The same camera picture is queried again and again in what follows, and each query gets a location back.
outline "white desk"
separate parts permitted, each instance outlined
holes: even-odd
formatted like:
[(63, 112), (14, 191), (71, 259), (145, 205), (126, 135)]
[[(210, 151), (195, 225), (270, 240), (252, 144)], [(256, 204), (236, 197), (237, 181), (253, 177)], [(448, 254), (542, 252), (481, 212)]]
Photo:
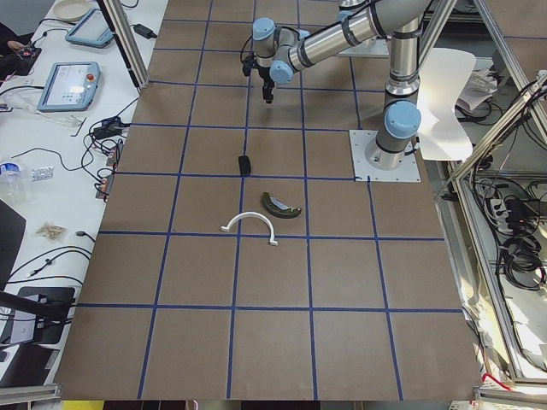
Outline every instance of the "white desk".
[[(143, 24), (155, 33), (158, 33), (163, 13), (168, 0), (140, 0), (135, 9), (127, 9), (127, 19), (130, 24)], [(45, 16), (56, 18), (52, 9)], [(46, 21), (37, 30), (33, 39), (42, 36), (45, 30), (52, 27), (68, 27), (60, 22)], [(138, 97), (132, 81), (127, 73), (121, 54), (113, 40), (104, 49), (93, 49), (91, 47), (70, 44), (64, 40), (64, 31), (48, 32), (47, 37), (39, 40), (37, 46), (43, 49), (31, 71), (31, 75), (17, 77), (5, 83), (0, 91), (17, 85), (44, 85), (55, 62), (97, 62), (101, 68), (101, 78), (97, 94), (91, 106), (84, 112), (78, 113), (54, 113), (54, 117), (64, 117), (74, 114), (78, 118), (86, 118), (77, 137), (71, 137), (75, 128), (66, 128), (49, 121), (37, 114), (29, 114), (22, 110), (14, 110), (11, 113), (0, 114), (0, 156), (9, 157), (17, 155), (28, 149), (41, 147), (58, 151), (68, 167), (79, 167), (80, 158), (85, 147), (82, 143), (88, 127), (96, 121), (110, 117), (121, 111), (130, 101)], [(145, 39), (135, 34), (138, 48), (143, 57), (144, 63), (148, 66), (152, 50), (155, 44), (154, 39)], [(36, 102), (41, 94), (40, 90), (23, 91), (23, 95)], [(127, 109), (121, 116), (124, 122), (130, 122), (136, 103)], [(106, 157), (93, 151), (95, 161), (88, 167), (94, 173), (104, 167)], [(47, 250), (60, 246), (76, 245), (92, 250), (93, 243), (87, 237), (76, 237), (76, 231), (86, 231), (95, 237), (101, 218), (103, 217), (104, 202), (95, 199), (95, 182), (90, 175), (83, 170), (67, 172), (61, 167), (56, 155), (33, 151), (16, 159), (27, 168), (54, 166), (53, 179), (31, 182), (26, 187), (26, 201), (21, 205), (14, 206), (14, 209), (26, 218), (26, 230), (14, 268), (29, 261), (34, 256)], [(58, 226), (67, 228), (63, 236), (56, 241), (46, 237), (35, 235), (34, 232), (44, 223), (51, 222)], [(44, 258), (40, 258), (27, 268), (18, 272), (13, 280), (22, 280), (32, 269), (41, 267)], [(87, 268), (87, 260), (81, 255), (68, 254), (55, 261), (55, 264), (48, 266), (35, 278), (45, 278), (55, 275), (67, 275), (84, 280)], [(69, 279), (49, 279), (44, 281), (30, 282), (28, 284), (8, 284), (6, 291), (17, 294), (23, 286), (72, 286), (76, 289), (76, 296), (79, 294), (79, 285)], [(61, 341), (53, 346), (47, 346), (62, 351), (68, 336), (69, 325), (62, 334)], [(0, 375), (4, 374), (13, 353), (18, 349), (13, 346), (7, 349), (9, 357), (4, 363), (0, 363)], [(48, 376), (46, 383), (51, 383), (55, 376), (61, 355), (57, 357), (56, 363)]]

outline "white mounting plate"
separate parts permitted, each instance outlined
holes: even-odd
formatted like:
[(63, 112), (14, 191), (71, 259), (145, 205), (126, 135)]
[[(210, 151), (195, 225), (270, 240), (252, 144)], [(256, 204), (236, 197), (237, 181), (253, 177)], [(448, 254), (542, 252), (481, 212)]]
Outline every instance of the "white mounting plate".
[(387, 58), (390, 52), (383, 38), (371, 38), (362, 44), (339, 52), (338, 55), (341, 57)]
[(367, 144), (376, 138), (377, 131), (350, 130), (351, 156), (353, 157), (353, 172), (357, 182), (420, 182), (420, 172), (416, 165), (414, 154), (404, 157), (403, 162), (391, 171), (384, 171), (371, 165), (365, 157)]

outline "white curved handle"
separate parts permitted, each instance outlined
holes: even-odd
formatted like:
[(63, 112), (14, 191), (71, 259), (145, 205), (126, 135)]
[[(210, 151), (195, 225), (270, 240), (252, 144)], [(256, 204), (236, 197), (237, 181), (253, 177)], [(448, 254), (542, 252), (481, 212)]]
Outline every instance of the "white curved handle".
[(270, 222), (270, 220), (267, 217), (265, 217), (264, 215), (259, 214), (257, 212), (243, 212), (241, 214), (238, 214), (238, 215), (234, 216), (230, 220), (230, 222), (228, 222), (228, 224), (226, 226), (221, 226), (221, 231), (229, 232), (230, 229), (232, 228), (233, 224), (235, 224), (239, 220), (243, 220), (245, 218), (258, 218), (259, 220), (264, 222), (266, 225), (268, 225), (268, 228), (270, 228), (270, 241), (269, 241), (270, 245), (273, 245), (273, 246), (278, 245), (277, 241), (275, 240), (274, 226), (272, 225), (272, 222)]

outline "bottle label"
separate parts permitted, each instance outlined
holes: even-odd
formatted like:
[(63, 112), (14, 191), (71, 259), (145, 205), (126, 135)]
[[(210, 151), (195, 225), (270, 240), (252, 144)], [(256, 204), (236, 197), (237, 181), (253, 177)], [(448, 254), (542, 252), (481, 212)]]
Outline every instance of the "bottle label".
[(17, 164), (13, 162), (4, 162), (0, 165), (0, 174), (2, 173), (19, 173), (20, 169), (17, 167)]

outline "blue cap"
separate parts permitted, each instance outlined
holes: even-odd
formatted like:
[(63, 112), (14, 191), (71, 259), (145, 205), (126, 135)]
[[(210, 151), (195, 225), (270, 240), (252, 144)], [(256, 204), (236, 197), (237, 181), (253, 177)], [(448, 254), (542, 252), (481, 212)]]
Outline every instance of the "blue cap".
[(353, 12), (351, 12), (349, 10), (342, 10), (338, 13), (338, 16), (336, 17), (336, 20), (344, 21), (345, 19), (347, 19), (351, 15), (353, 15)]
[(385, 112), (385, 129), (394, 137), (406, 139), (414, 136), (421, 123), (418, 108), (410, 101), (399, 101)]
[(273, 60), (272, 66), (270, 67), (270, 77), (274, 82), (277, 84), (289, 84), (293, 75), (294, 73), (292, 72), (291, 66), (286, 62)]
[(309, 37), (310, 32), (308, 30), (298, 30), (298, 39), (302, 40), (303, 38)]
[(256, 41), (268, 38), (275, 31), (275, 23), (268, 17), (262, 17), (253, 23), (253, 39)]

